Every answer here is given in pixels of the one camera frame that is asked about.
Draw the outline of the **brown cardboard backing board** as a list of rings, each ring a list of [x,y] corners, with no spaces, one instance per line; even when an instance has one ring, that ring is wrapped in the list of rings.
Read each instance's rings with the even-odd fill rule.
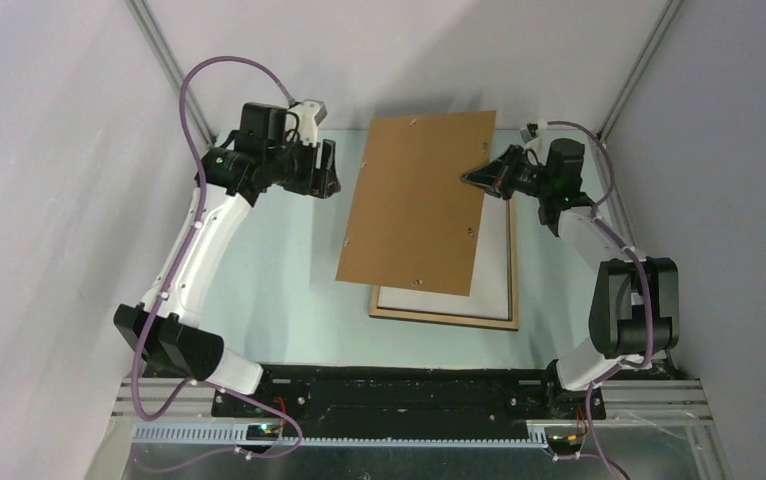
[[[336,278],[470,293],[485,195],[462,175],[488,162],[493,111],[370,123]]]

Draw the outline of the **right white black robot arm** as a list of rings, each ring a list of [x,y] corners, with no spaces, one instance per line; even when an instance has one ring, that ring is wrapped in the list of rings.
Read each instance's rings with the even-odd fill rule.
[[[579,391],[623,369],[651,368],[654,356],[679,337],[675,262],[644,256],[606,223],[582,190],[586,153],[585,144],[557,138],[540,163],[530,144],[511,145],[461,176],[463,183],[495,198],[508,201],[521,193],[536,199],[540,224],[573,247],[596,274],[589,336],[554,362],[556,381],[540,392],[542,408],[555,418],[579,407]]]

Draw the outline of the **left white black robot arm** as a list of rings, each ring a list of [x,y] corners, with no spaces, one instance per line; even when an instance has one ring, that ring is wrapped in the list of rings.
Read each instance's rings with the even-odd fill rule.
[[[251,416],[275,403],[263,367],[235,353],[203,325],[218,266],[258,197],[270,187],[326,199],[341,189],[336,144],[320,139],[325,104],[307,99],[288,108],[247,103],[240,126],[201,158],[185,223],[147,293],[122,304],[113,322],[140,359],[175,375],[237,392]]]

